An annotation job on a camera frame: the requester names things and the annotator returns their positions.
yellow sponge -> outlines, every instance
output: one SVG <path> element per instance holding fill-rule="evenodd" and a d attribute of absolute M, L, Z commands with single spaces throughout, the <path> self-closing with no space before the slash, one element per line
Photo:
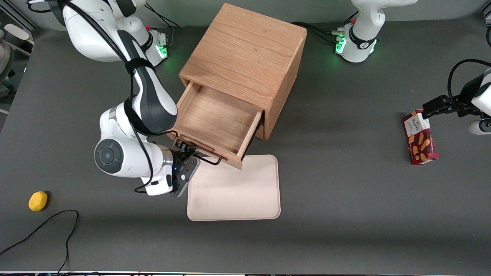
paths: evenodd
<path fill-rule="evenodd" d="M 38 191 L 32 194 L 29 199 L 29 209 L 33 211 L 41 211 L 46 206 L 48 195 L 43 191 Z"/>

gray tabletop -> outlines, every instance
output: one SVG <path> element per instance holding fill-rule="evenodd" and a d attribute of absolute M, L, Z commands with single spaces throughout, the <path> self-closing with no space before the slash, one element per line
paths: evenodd
<path fill-rule="evenodd" d="M 179 70 L 204 31 L 176 30 L 170 59 L 157 68 L 176 102 Z M 128 97 L 122 63 L 92 61 L 67 33 L 37 31 L 0 134 L 1 247 L 77 209 L 68 270 L 489 275 L 490 137 L 467 132 L 472 117 L 432 118 L 440 160 L 412 166 L 401 122 L 445 94 L 455 63 L 489 60 L 485 33 L 482 15 L 388 22 L 362 64 L 309 35 L 270 141 L 254 139 L 248 151 L 278 158 L 280 217 L 192 222 L 186 195 L 136 194 L 139 179 L 94 164 L 100 114 Z M 463 65 L 455 92 L 484 70 Z M 27 201 L 38 190 L 52 199 L 35 213 Z M 1 256 L 0 270 L 57 270 L 73 219 L 63 215 Z"/>

plastic tray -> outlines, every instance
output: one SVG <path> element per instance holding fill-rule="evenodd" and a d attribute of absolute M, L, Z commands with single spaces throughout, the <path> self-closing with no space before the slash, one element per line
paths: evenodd
<path fill-rule="evenodd" d="M 249 155 L 244 169 L 201 162 L 189 183 L 192 221 L 273 220 L 280 212 L 278 161 L 273 155 Z"/>

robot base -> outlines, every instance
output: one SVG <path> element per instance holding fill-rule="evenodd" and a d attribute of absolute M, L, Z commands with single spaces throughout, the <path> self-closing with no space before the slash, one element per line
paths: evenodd
<path fill-rule="evenodd" d="M 352 23 L 346 24 L 343 27 L 339 27 L 337 30 L 342 31 L 345 34 L 348 33 L 350 28 L 353 26 Z M 345 60 L 353 63 L 359 63 L 368 58 L 368 56 L 373 53 L 373 49 L 377 40 L 372 45 L 368 45 L 366 49 L 360 50 L 353 40 L 351 40 L 349 35 L 345 35 L 336 44 L 335 53 L 342 56 Z"/>
<path fill-rule="evenodd" d="M 145 55 L 148 61 L 155 67 L 168 57 L 167 37 L 165 33 L 160 33 L 153 29 L 148 32 L 152 36 L 153 44 L 145 52 Z"/>

wooden drawer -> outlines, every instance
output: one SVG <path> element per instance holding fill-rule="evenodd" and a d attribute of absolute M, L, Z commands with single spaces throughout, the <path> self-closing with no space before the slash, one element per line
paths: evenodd
<path fill-rule="evenodd" d="M 261 121 L 262 109 L 194 82 L 189 82 L 177 108 L 173 130 L 179 139 L 242 170 L 242 158 Z"/>

